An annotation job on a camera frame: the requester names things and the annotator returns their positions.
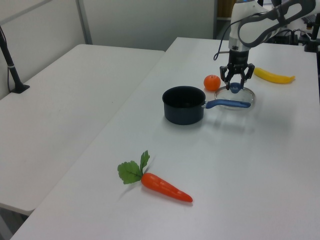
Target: orange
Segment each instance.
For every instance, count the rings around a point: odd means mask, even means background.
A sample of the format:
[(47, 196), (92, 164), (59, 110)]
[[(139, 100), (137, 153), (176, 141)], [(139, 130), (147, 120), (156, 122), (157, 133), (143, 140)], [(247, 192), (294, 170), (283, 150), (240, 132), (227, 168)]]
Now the orange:
[(203, 81), (205, 89), (209, 91), (217, 91), (220, 88), (221, 80), (216, 75), (206, 76)]

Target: toy carrot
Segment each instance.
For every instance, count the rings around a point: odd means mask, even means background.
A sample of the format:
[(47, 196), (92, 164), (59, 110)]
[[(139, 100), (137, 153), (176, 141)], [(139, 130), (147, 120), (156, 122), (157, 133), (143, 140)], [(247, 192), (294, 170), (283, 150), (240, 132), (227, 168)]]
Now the toy carrot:
[(192, 197), (185, 192), (152, 173), (143, 173), (143, 168), (147, 165), (149, 158), (148, 151), (145, 151), (141, 155), (140, 168), (135, 161), (120, 164), (117, 170), (123, 184), (132, 184), (141, 180), (142, 185), (148, 189), (180, 201), (192, 203)]

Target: toy banana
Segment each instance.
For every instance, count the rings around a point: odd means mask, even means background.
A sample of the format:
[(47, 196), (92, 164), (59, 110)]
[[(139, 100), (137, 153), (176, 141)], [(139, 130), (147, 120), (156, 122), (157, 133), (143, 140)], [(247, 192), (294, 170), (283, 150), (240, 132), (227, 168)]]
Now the toy banana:
[(296, 78), (295, 76), (277, 75), (277, 74), (268, 72), (266, 70), (263, 70), (262, 68), (259, 68), (259, 67), (256, 67), (253, 73), (259, 78), (262, 78), (266, 81), (276, 83), (276, 84), (289, 84)]

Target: carrot leaves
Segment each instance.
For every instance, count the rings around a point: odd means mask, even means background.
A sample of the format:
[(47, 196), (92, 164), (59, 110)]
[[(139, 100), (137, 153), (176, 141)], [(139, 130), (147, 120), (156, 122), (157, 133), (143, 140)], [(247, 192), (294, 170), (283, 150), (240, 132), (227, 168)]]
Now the carrot leaves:
[(140, 160), (140, 172), (141, 175), (143, 175), (143, 169), (145, 166), (147, 166), (148, 160), (150, 158), (150, 155), (148, 154), (148, 150), (142, 153), (141, 160)]
[(141, 155), (140, 168), (135, 161), (124, 162), (117, 168), (123, 184), (132, 184), (141, 180), (143, 168), (147, 165), (150, 156), (148, 150)]
[(123, 184), (132, 184), (141, 180), (142, 174), (135, 161), (124, 162), (118, 166), (119, 177)]

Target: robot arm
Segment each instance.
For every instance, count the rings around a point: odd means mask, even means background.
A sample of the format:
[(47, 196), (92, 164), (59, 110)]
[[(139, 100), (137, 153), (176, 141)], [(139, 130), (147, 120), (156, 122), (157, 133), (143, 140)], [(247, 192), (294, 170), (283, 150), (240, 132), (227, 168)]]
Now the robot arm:
[(231, 16), (234, 24), (229, 36), (228, 65), (220, 67), (221, 79), (226, 88), (230, 88), (230, 81), (236, 74), (241, 75), (241, 82), (236, 85), (238, 91), (244, 87), (247, 79), (251, 78), (255, 66), (248, 64), (250, 48), (273, 37), (280, 27), (316, 13), (320, 13), (320, 0), (289, 0), (271, 11), (260, 6), (255, 0), (238, 0)]

